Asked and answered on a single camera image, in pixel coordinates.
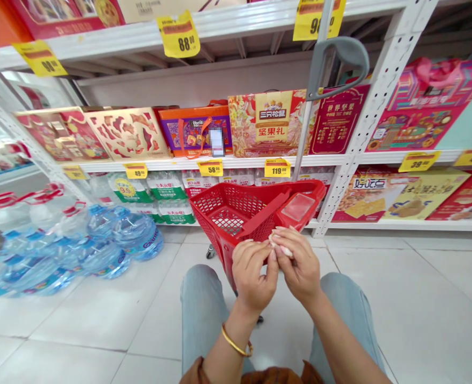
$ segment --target brown jacket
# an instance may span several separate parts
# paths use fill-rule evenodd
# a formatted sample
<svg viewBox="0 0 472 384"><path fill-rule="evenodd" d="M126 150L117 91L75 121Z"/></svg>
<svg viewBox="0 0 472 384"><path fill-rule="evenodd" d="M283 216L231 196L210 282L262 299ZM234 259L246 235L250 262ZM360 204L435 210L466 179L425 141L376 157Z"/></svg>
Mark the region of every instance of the brown jacket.
<svg viewBox="0 0 472 384"><path fill-rule="evenodd" d="M180 384L209 384L209 379L202 370L203 357L199 357L184 374ZM314 367L303 360L303 373L298 377L289 368L272 367L265 371L250 372L241 377L241 384L323 384L323 380Z"/></svg>

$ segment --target hand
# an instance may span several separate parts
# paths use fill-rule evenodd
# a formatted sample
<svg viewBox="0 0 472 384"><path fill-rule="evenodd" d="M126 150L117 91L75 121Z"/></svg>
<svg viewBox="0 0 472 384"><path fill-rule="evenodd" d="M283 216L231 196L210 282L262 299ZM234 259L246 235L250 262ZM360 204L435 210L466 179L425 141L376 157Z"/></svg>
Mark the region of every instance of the hand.
<svg viewBox="0 0 472 384"><path fill-rule="evenodd" d="M277 290L278 262L276 253L272 251L268 241L256 243L246 240L234 248L232 255L232 274L238 293L235 307L256 319ZM261 275L266 259L268 271L266 275Z"/></svg>
<svg viewBox="0 0 472 384"><path fill-rule="evenodd" d="M309 240L302 236L293 227L277 227L273 233L280 237L274 237L273 241L289 248L294 260L287 257L280 247L275 247L278 256L278 264L284 271L285 282L291 293L302 305L309 310L315 304L317 298L323 294L319 279L319 260L312 251Z"/></svg>

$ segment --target woman's right hand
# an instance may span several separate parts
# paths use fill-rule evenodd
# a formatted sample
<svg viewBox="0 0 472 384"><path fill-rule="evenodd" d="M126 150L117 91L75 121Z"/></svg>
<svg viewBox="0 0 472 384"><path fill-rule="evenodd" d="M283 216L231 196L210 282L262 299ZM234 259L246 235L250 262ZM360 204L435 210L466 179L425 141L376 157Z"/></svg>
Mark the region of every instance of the woman's right hand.
<svg viewBox="0 0 472 384"><path fill-rule="evenodd" d="M275 247L278 264L284 272L285 281L291 293L309 311L320 295L323 295L319 279L319 260L312 251L309 240L293 227L277 227L273 233L280 237L273 237L278 245L289 248L293 253L293 263L281 248Z"/></svg>

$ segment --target person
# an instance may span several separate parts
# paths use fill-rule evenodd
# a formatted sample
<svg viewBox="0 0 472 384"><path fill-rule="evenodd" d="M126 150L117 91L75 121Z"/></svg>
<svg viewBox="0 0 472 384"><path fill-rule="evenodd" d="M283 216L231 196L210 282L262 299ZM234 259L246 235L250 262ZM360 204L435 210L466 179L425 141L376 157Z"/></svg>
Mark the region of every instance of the person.
<svg viewBox="0 0 472 384"><path fill-rule="evenodd" d="M292 227L273 232L280 236L273 238L278 246L246 240L235 247L232 271L238 296L230 313L213 269L196 265L186 273L181 288L180 383L390 383L371 308L360 287L339 273L323 276L320 283L319 260L308 240ZM282 247L293 253L293 259ZM261 275L266 260L267 272ZM287 368L255 371L245 357L251 354L250 335L259 315L275 294L279 269L314 322L310 359L304 361L301 377Z"/></svg>

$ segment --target woman's left hand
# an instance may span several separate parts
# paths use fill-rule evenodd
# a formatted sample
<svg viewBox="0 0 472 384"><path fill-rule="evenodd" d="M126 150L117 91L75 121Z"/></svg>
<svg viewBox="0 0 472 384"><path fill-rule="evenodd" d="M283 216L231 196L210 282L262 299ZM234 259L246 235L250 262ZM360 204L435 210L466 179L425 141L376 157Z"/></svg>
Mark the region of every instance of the woman's left hand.
<svg viewBox="0 0 472 384"><path fill-rule="evenodd" d="M267 274L261 275L266 259ZM238 292L236 304L239 303L250 316L259 317L277 289L278 262L275 250L268 241L239 243L233 252L232 274Z"/></svg>

